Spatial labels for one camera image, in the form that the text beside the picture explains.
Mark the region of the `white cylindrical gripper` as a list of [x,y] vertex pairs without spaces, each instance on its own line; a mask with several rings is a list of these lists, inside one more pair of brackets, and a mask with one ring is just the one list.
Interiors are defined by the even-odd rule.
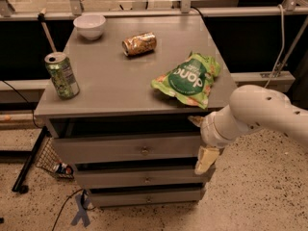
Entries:
[[244,123],[237,120],[226,106],[218,112],[211,112],[205,117],[189,115],[188,120],[196,127],[200,127],[201,138],[205,144],[200,146],[194,173],[201,175],[208,171],[218,158],[220,151],[232,143],[237,137],[244,134]]

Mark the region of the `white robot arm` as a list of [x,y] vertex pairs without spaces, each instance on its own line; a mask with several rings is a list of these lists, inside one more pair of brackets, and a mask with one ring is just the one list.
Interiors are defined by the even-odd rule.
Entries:
[[197,175],[205,173],[237,137],[263,128],[308,145],[308,112],[294,106],[285,94],[259,86],[241,86],[232,92],[226,107],[206,116],[191,115],[189,121],[200,128],[202,139]]

